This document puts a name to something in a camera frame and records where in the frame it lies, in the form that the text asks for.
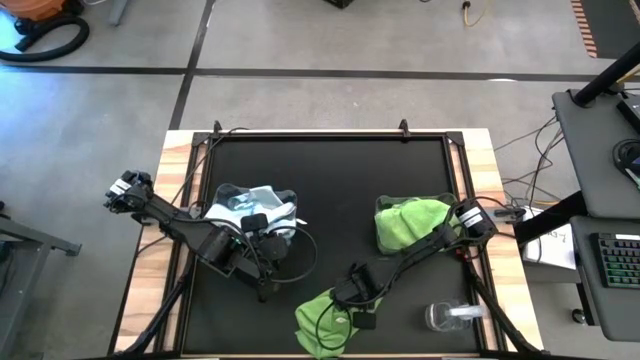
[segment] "shop vacuum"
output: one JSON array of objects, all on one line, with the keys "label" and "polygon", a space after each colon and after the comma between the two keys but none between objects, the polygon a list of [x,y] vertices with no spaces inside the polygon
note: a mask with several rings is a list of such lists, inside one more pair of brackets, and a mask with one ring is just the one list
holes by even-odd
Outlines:
[{"label": "shop vacuum", "polygon": [[[81,0],[0,0],[0,8],[17,18],[16,31],[24,35],[15,46],[22,54],[0,51],[0,60],[22,63],[53,60],[77,50],[89,38],[89,24],[78,17],[84,11]],[[65,25],[80,27],[69,43],[48,51],[24,53],[44,35]]]}]

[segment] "green towel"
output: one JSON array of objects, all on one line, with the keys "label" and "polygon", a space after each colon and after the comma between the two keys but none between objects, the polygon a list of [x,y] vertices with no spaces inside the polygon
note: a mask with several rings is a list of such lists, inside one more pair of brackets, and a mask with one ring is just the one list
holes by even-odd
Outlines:
[{"label": "green towel", "polygon": [[[298,326],[300,327],[300,330],[296,331],[298,342],[316,359],[339,356],[344,351],[344,347],[336,350],[327,350],[320,346],[316,338],[316,323],[318,322],[318,317],[332,302],[329,296],[330,292],[331,289],[318,295],[315,299],[298,306],[295,313]],[[382,299],[376,301],[374,310],[378,307],[380,301],[382,301]],[[351,318],[353,318],[355,310],[350,309],[349,312],[351,313]],[[346,311],[341,311],[336,309],[335,306],[331,306],[322,316],[322,319],[320,319],[318,326],[318,335],[320,336],[322,344],[334,348],[345,343],[349,335],[349,326]],[[357,332],[358,329],[352,326],[351,336]]]},{"label": "green towel", "polygon": [[[375,215],[378,249],[385,255],[402,250],[433,231],[449,211],[449,205],[435,199],[409,198]],[[450,225],[458,224],[454,216]]]}]

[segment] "floor mat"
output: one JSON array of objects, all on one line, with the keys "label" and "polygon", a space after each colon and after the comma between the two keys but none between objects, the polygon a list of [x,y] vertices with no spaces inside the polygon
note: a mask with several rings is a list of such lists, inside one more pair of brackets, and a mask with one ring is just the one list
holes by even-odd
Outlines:
[{"label": "floor mat", "polygon": [[571,0],[587,54],[617,59],[640,40],[640,0]]}]

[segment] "keyboard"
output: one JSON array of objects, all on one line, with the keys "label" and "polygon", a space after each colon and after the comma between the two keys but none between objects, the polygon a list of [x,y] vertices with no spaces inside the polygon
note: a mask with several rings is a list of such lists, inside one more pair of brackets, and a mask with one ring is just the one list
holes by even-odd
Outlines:
[{"label": "keyboard", "polygon": [[640,235],[593,233],[591,240],[604,287],[640,289]]}]

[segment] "wooden table frame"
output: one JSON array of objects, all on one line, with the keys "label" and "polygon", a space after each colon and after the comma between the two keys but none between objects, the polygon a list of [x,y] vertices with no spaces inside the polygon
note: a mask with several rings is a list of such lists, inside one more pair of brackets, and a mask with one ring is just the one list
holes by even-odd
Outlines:
[{"label": "wooden table frame", "polygon": [[[466,179],[462,171],[463,163],[466,162],[470,170],[473,189],[476,196],[488,196],[505,201],[500,180],[500,174],[493,154],[493,147],[487,129],[438,129],[438,130],[411,130],[412,133],[424,132],[461,132],[464,139],[464,149],[466,154],[459,154],[458,147],[455,144],[450,145],[451,160],[454,166],[455,182],[458,188],[458,197],[466,197]],[[187,170],[202,160],[205,151],[194,152],[198,154],[198,158],[190,159],[190,154],[195,146],[194,133],[201,131],[176,130],[167,132],[165,138],[160,165],[155,178],[154,190],[156,194],[163,197],[167,201],[171,201],[175,194],[179,191],[184,183]],[[401,130],[239,130],[238,133],[243,134],[265,134],[265,133],[401,133]],[[194,173],[192,181],[188,187],[196,189],[201,186],[200,179],[202,177],[202,166],[199,166]],[[189,199],[182,199],[177,205],[187,206],[189,203],[197,200],[198,191],[186,191],[190,194]],[[480,201],[484,206],[492,207],[495,204],[491,202]],[[512,227],[505,224],[498,224],[501,232],[512,233]],[[149,244],[150,242],[161,237],[157,227],[144,227],[138,243],[138,248]],[[493,278],[493,286],[497,294],[500,306],[509,316],[516,328],[525,336],[525,338],[534,346],[542,348],[533,304],[529,295],[520,254],[515,240],[505,236],[495,236],[489,242],[487,254],[491,266],[491,274]],[[147,326],[153,315],[159,309],[163,296],[171,288],[172,284],[167,283],[167,279],[175,279],[176,273],[182,272],[182,268],[186,262],[187,252],[180,249],[177,243],[166,240],[156,244],[145,251],[132,264],[131,276],[127,289],[123,297],[122,308],[116,323],[116,330],[110,347],[111,351],[121,351],[126,349],[135,341],[138,335]],[[177,263],[178,266],[170,269],[169,264]],[[478,260],[474,262],[477,271],[482,275],[482,266]],[[176,339],[176,334],[181,333],[177,327],[177,318],[181,309],[181,301],[179,300],[172,309],[166,326],[158,334],[165,341],[164,345],[154,341],[147,349],[152,351],[173,351],[176,343],[181,343],[183,339]],[[488,349],[497,349],[499,338],[496,338],[494,331],[494,322],[490,316],[483,318],[483,331],[485,334],[486,346]],[[514,350],[513,345],[508,342],[507,347]],[[403,357],[423,357],[426,354],[402,354]],[[445,354],[429,354],[429,356],[441,356]],[[447,356],[470,356],[473,354],[446,354]],[[242,357],[242,355],[211,355],[215,357]]]}]

